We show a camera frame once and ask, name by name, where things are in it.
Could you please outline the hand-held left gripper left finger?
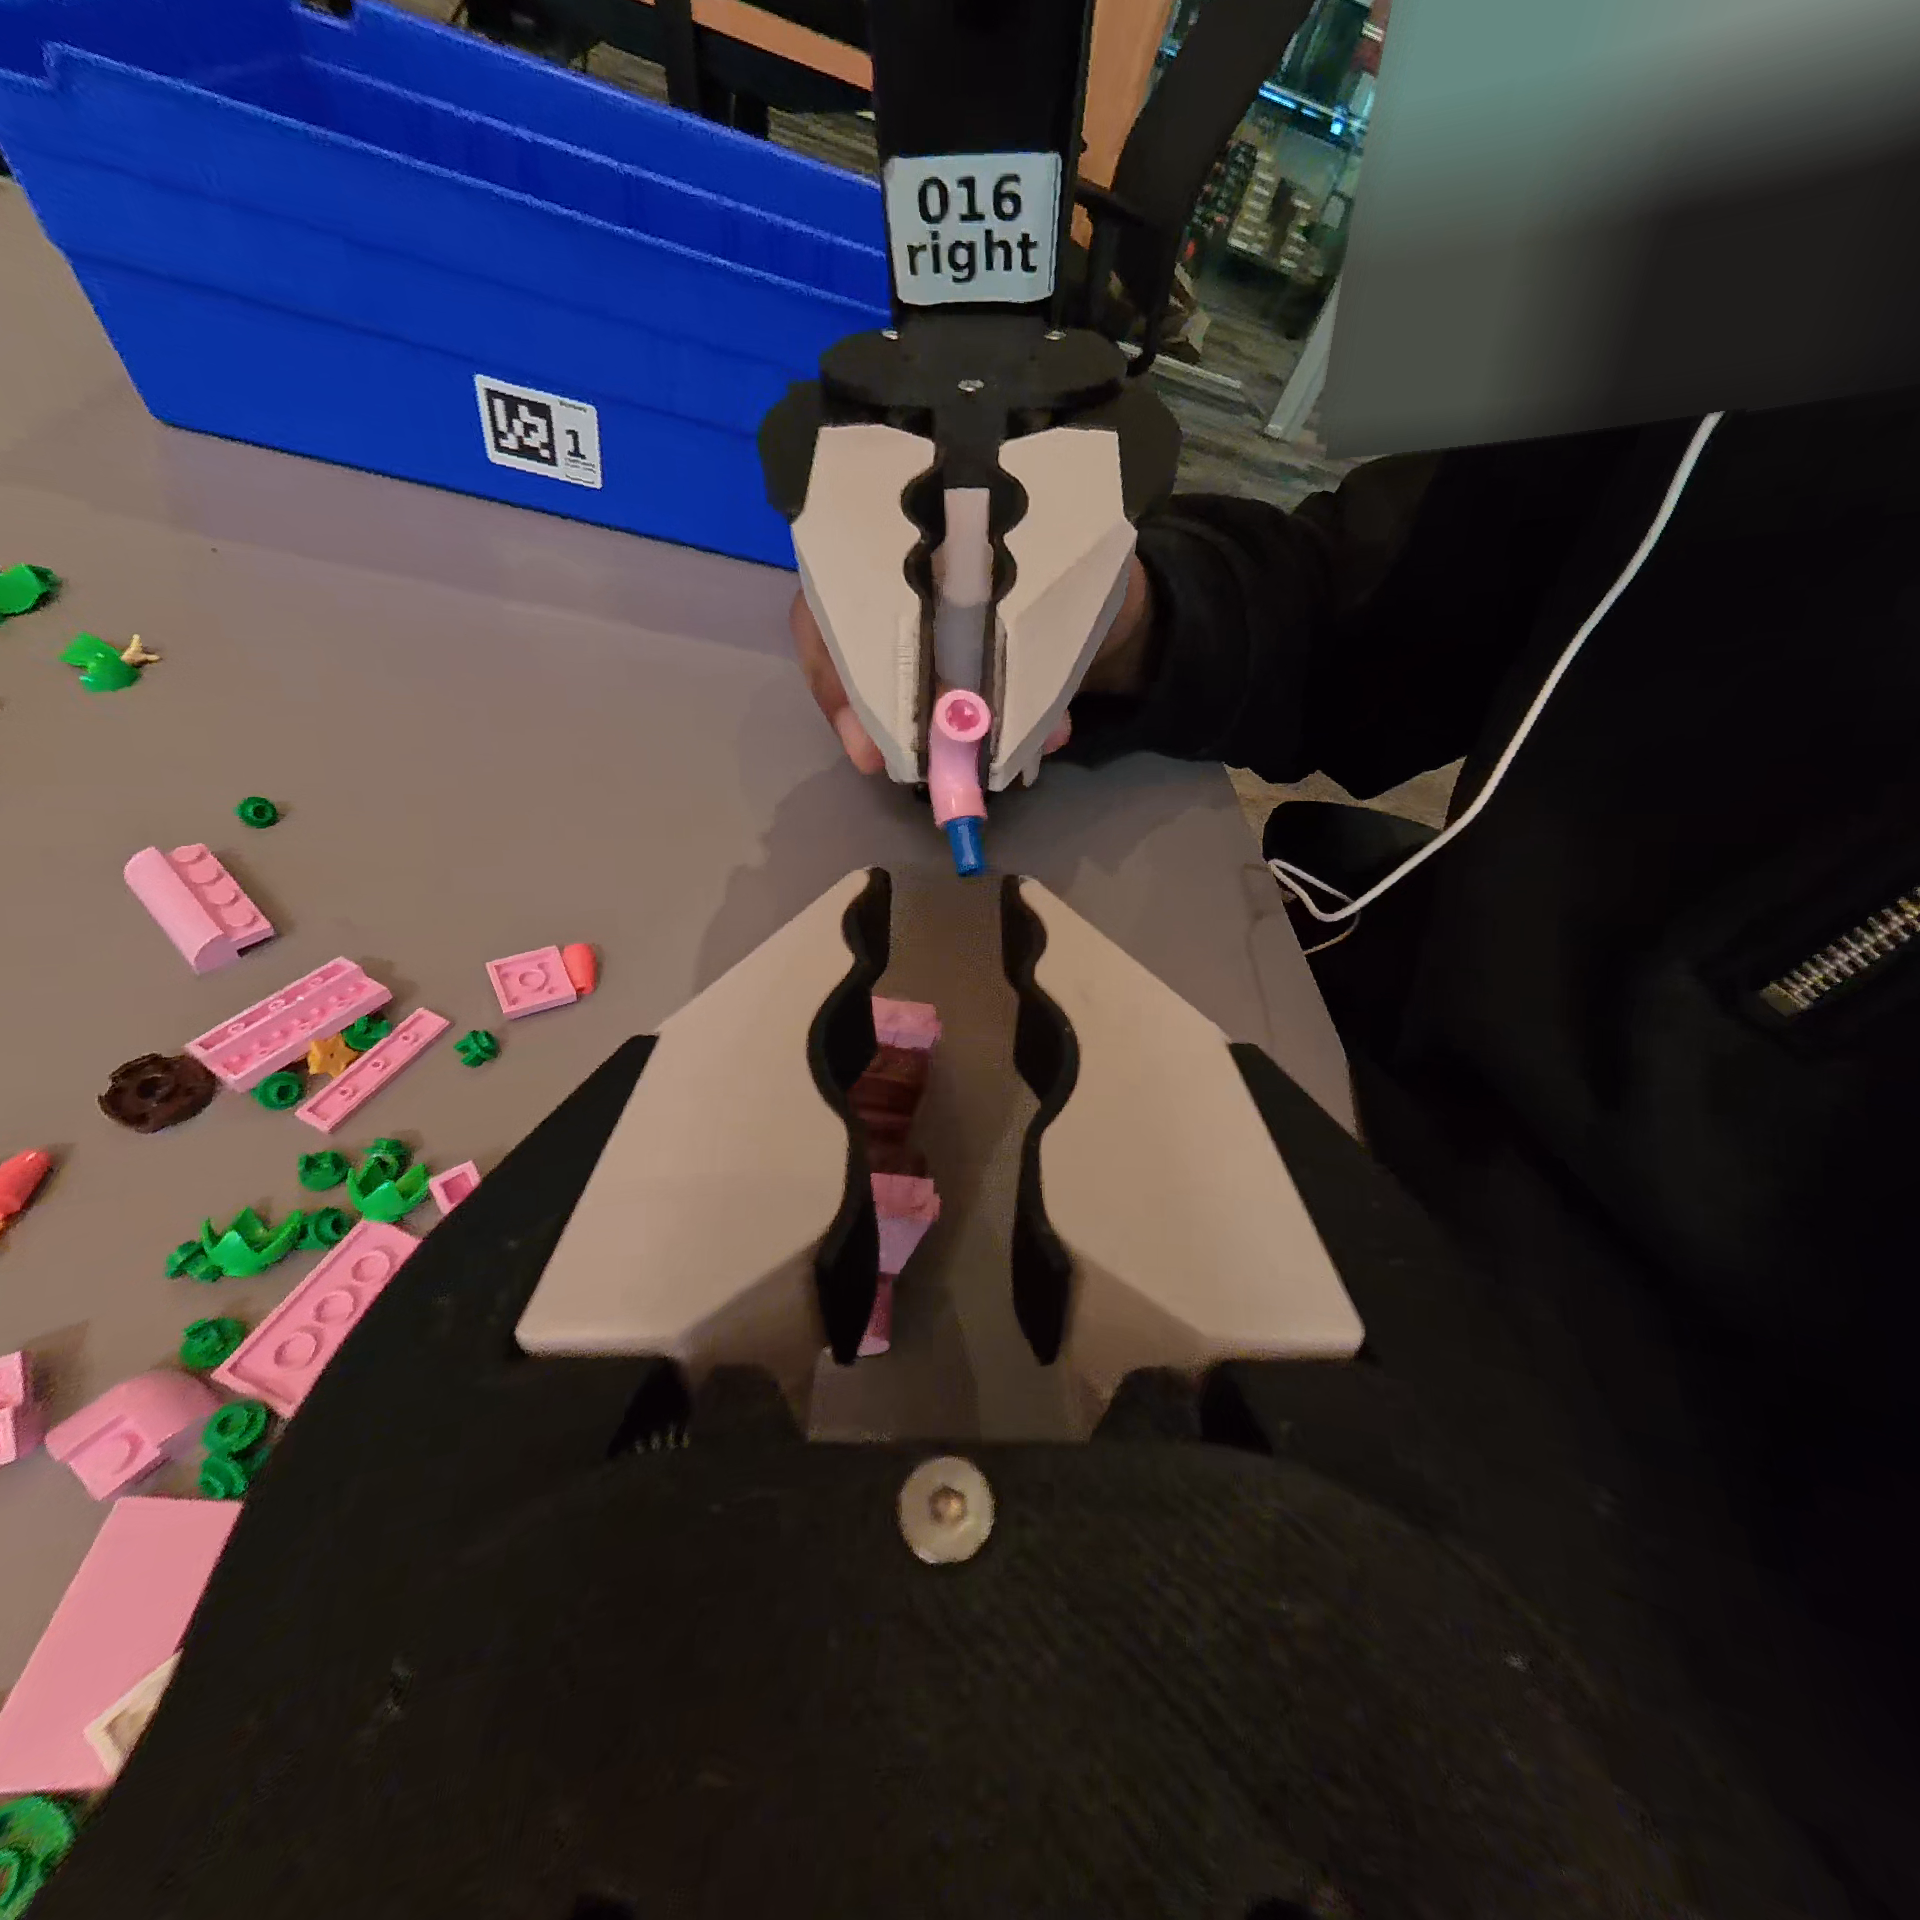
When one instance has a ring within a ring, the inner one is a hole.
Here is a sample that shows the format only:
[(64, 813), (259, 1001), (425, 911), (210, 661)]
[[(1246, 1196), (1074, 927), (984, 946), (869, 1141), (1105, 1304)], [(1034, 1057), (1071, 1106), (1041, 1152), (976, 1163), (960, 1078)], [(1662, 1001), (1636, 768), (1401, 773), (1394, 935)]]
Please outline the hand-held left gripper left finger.
[(851, 1086), (894, 883), (855, 868), (660, 1023), (516, 1323), (531, 1358), (641, 1358), (690, 1385), (755, 1370), (810, 1425), (877, 1285)]

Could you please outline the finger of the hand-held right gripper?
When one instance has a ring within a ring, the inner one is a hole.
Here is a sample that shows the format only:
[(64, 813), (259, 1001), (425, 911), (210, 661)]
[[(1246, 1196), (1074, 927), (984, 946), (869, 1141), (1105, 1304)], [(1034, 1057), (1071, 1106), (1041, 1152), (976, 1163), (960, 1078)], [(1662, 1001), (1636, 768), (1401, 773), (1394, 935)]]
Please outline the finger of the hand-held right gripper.
[(1115, 431), (1038, 431), (1002, 444), (997, 468), (1021, 509), (996, 539), (1012, 571), (985, 651), (992, 792), (1038, 780), (1125, 598), (1138, 542)]
[(823, 426), (790, 526), (801, 681), (854, 766), (901, 786), (927, 777), (939, 502), (932, 437)]

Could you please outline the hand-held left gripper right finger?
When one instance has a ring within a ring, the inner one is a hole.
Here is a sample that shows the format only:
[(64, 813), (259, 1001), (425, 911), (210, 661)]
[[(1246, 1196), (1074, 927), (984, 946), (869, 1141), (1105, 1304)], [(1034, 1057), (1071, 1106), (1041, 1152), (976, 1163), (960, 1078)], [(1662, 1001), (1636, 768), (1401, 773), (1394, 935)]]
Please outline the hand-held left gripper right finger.
[(1277, 1066), (1029, 876), (999, 883), (999, 950), (1035, 1099), (1014, 1311), (1071, 1430), (1141, 1372), (1353, 1359), (1361, 1316), (1260, 1103)]

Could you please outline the pink elbow piece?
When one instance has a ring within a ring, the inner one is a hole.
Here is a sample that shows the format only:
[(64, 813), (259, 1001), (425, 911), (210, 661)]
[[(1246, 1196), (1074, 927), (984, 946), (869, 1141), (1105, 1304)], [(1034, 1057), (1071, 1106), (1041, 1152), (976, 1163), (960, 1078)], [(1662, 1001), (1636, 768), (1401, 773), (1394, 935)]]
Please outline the pink elbow piece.
[(987, 869), (984, 753), (994, 709), (971, 688), (950, 685), (932, 709), (925, 735), (925, 792), (958, 877)]

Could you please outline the pink brown brick assembly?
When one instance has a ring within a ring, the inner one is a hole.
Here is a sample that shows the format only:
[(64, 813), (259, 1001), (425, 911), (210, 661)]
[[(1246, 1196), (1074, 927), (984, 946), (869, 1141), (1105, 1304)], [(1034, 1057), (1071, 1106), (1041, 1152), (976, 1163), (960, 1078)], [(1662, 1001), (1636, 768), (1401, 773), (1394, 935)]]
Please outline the pink brown brick assembly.
[(876, 1209), (876, 1295), (859, 1359), (889, 1351), (899, 1276), (941, 1214), (939, 1190), (913, 1136), (944, 1029), (939, 1014), (929, 1001), (873, 993), (872, 1021), (876, 1050), (850, 1092)]

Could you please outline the person's right hand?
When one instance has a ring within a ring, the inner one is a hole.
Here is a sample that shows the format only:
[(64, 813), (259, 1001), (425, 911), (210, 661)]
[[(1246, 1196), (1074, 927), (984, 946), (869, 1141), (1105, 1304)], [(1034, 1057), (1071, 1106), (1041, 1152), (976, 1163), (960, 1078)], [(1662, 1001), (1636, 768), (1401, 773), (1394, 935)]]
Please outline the person's right hand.
[[(1077, 688), (1081, 708), (1087, 708), (1093, 700), (1134, 698), (1140, 692), (1152, 653), (1152, 617), (1149, 582), (1141, 562), (1134, 559), (1127, 563), (1115, 617), (1081, 675)], [(785, 623), (805, 692), (827, 722), (827, 729), (835, 735), (847, 761), (861, 775), (884, 773), (886, 758), (851, 709), (851, 700), (803, 593), (798, 591), (788, 603)]]

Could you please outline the black office chair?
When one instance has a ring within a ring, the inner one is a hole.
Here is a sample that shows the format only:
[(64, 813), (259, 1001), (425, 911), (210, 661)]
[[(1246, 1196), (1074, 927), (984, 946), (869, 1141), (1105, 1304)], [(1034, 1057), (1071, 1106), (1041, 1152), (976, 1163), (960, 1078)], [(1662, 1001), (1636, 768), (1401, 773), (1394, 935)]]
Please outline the black office chair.
[(1105, 185), (1077, 182), (1090, 240), (1081, 290), (1068, 302), (1080, 321), (1119, 344), (1118, 291), (1140, 324), (1127, 378), (1143, 375), (1166, 334), (1178, 256), (1201, 185), (1261, 84), (1307, 21), (1309, 2), (1210, 2), (1135, 113)]

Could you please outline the pile of toy bricks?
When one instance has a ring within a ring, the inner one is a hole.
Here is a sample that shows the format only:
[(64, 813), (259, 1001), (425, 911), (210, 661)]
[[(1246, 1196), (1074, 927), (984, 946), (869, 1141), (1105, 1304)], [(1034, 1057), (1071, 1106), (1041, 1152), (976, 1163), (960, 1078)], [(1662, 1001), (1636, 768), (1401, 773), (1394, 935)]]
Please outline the pile of toy bricks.
[(240, 1499), (165, 1498), (222, 1553), (155, 1714), (83, 1801), (26, 1915), (486, 1915), (512, 1909), (521, 1810), (462, 1674), (460, 1586), (498, 1436), (462, 1356), (493, 1304), (467, 1231), (364, 1219), (299, 1166), (334, 1140), (217, 1090), (155, 1131), (100, 1108), (112, 1067), (182, 1055), (256, 1001), (361, 980), (396, 1028), (469, 1014), (452, 930), (478, 859), (492, 692), (455, 591), (217, 535), (168, 551), (26, 537), (53, 628), (3, 635), (3, 1148), (56, 1146), (3, 1227), (3, 1349), (57, 1420), (177, 1370), (242, 1318), (259, 1404)]

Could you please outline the person's black jacket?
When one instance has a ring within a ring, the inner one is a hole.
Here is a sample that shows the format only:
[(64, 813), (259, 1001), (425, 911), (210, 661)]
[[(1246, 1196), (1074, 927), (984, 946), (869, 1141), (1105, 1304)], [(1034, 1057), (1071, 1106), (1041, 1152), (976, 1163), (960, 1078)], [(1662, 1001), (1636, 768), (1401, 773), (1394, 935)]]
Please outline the person's black jacket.
[(1915, 389), (1696, 437), (1510, 444), (1459, 836), (1323, 987), (1376, 1124), (1556, 1280), (1813, 1856), (1915, 1915)]

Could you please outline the blue plastic bin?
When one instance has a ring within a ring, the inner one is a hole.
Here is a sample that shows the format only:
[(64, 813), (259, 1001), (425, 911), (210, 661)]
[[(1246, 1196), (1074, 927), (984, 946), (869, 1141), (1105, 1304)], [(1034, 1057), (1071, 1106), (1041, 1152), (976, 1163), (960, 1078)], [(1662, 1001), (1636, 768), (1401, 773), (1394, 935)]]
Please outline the blue plastic bin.
[(876, 182), (382, 3), (3, 3), (2, 135), (155, 419), (753, 563), (892, 321)]

